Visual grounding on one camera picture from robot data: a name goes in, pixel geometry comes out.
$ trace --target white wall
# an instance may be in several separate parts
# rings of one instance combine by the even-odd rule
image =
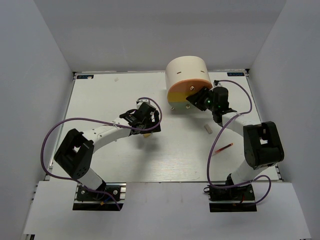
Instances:
[[[74,72],[249,68],[285,0],[34,0]]]
[[[320,240],[320,1],[287,1],[250,73],[262,119],[277,124],[281,173]]]
[[[0,32],[0,233],[18,240],[44,178],[41,143],[63,118],[73,75],[32,0],[1,1]]]

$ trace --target white eraser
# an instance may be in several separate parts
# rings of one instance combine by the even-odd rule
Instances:
[[[208,124],[204,125],[204,128],[208,132],[208,134],[212,134],[212,129]]]

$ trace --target red marker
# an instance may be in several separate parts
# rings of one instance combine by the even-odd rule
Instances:
[[[224,146],[224,147],[218,149],[218,150],[215,151],[214,153],[215,153],[215,154],[220,153],[222,150],[225,150],[225,149],[231,147],[232,145],[233,145],[233,143],[230,143],[230,144],[228,144],[227,146]]]

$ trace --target cable connector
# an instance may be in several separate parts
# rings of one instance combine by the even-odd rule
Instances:
[[[218,86],[218,85],[219,85],[219,82],[220,82],[219,80],[214,80],[214,81],[213,81],[213,84],[214,84],[215,86]]]
[[[115,127],[116,129],[119,129],[117,124],[116,124],[116,121],[112,121],[112,123],[113,123],[113,125],[112,125],[113,127]]]
[[[149,99],[138,99],[136,100],[136,108],[139,109],[142,103],[151,104]]]

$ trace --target white cylinder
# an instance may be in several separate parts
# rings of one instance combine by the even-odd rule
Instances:
[[[258,169],[250,167],[246,160],[243,160],[241,165],[231,174],[233,184],[240,184],[246,181],[255,179],[263,170],[266,170],[268,166],[263,166]]]
[[[211,89],[206,63],[197,56],[181,56],[172,60],[165,69],[167,100],[173,107],[186,106],[186,97],[201,88]]]

